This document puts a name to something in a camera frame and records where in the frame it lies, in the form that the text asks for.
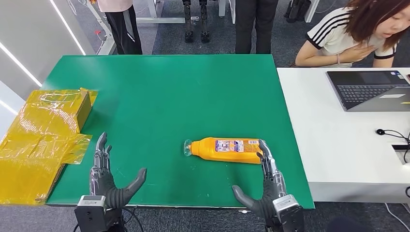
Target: robotic hand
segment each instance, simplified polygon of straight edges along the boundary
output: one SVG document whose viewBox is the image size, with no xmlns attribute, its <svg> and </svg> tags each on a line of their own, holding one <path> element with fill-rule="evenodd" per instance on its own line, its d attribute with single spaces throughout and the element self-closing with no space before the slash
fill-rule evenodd
<svg viewBox="0 0 410 232">
<path fill-rule="evenodd" d="M 105 196 L 108 208 L 122 208 L 130 202 L 134 194 L 140 189 L 146 179 L 146 168 L 141 168 L 137 177 L 126 187 L 117 188 L 114 183 L 110 167 L 111 145 L 105 148 L 107 133 L 104 132 L 98 139 L 94 166 L 90 171 L 90 194 Z"/>
<path fill-rule="evenodd" d="M 90 195 L 82 196 L 75 211 L 81 231 L 126 231 L 122 225 L 122 208 L 125 207 L 146 179 L 146 168 L 125 188 L 117 188 L 110 169 L 111 146 L 105 148 L 107 133 L 96 145 L 94 166 L 89 174 Z"/>
<path fill-rule="evenodd" d="M 235 198 L 258 217 L 265 219 L 267 232 L 304 232 L 303 208 L 292 195 L 286 193 L 283 175 L 277 169 L 266 142 L 260 139 L 259 148 L 263 152 L 257 153 L 264 172 L 262 198 L 252 199 L 234 185 Z"/>
</svg>

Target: white wall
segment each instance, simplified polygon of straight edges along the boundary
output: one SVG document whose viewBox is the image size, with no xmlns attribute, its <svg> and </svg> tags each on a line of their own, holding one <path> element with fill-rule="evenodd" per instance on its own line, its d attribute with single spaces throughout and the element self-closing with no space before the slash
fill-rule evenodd
<svg viewBox="0 0 410 232">
<path fill-rule="evenodd" d="M 4 107 L 0 102 L 0 140 L 7 132 L 9 126 L 15 118 L 15 113 L 18 113 L 24 105 L 24 100 L 8 88 L 0 81 L 0 101 L 11 108 Z"/>
<path fill-rule="evenodd" d="M 0 0 L 0 43 L 41 83 L 61 56 L 82 55 L 51 1 L 85 53 L 94 54 L 66 0 Z M 1 49 L 0 81 L 22 99 L 39 87 Z"/>
</svg>

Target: clear plastic wrap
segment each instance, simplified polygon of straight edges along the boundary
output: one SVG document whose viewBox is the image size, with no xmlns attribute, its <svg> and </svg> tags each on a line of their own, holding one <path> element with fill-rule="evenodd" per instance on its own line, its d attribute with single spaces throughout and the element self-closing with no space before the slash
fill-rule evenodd
<svg viewBox="0 0 410 232">
<path fill-rule="evenodd" d="M 46 201 L 64 164 L 79 164 L 86 152 L 91 135 L 79 132 L 90 110 L 85 89 L 30 94 L 0 142 L 1 204 Z"/>
</svg>

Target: humanoid robot hand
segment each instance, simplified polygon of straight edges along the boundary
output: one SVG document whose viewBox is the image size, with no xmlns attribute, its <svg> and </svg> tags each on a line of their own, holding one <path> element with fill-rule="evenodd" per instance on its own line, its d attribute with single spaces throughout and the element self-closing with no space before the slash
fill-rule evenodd
<svg viewBox="0 0 410 232">
<path fill-rule="evenodd" d="M 267 227 L 274 228 L 278 221 L 277 218 L 275 218 L 276 212 L 272 201 L 281 196 L 280 192 L 282 191 L 282 188 L 278 188 L 278 183 L 274 182 L 275 178 L 273 173 L 276 171 L 276 166 L 266 142 L 260 139 L 259 148 L 264 153 L 257 153 L 259 158 L 261 158 L 262 169 L 264 172 L 264 193 L 262 198 L 255 200 L 249 197 L 244 194 L 242 189 L 237 185 L 232 186 L 232 190 L 234 191 L 235 198 L 239 202 L 252 211 L 256 216 L 264 218 Z"/>
<path fill-rule="evenodd" d="M 90 195 L 105 196 L 105 204 L 108 208 L 123 208 L 145 182 L 146 168 L 141 168 L 137 177 L 128 186 L 117 188 L 110 170 L 112 147 L 109 145 L 105 148 L 106 143 L 107 133 L 104 132 L 98 139 L 94 154 L 94 166 L 90 170 Z"/>
</svg>

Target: bracelet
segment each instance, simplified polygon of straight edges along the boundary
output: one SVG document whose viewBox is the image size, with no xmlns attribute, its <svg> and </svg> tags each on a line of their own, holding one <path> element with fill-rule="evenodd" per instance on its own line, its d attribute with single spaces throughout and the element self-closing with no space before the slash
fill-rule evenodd
<svg viewBox="0 0 410 232">
<path fill-rule="evenodd" d="M 337 66 L 340 67 L 340 54 L 337 54 L 336 57 L 337 57 Z"/>
</svg>

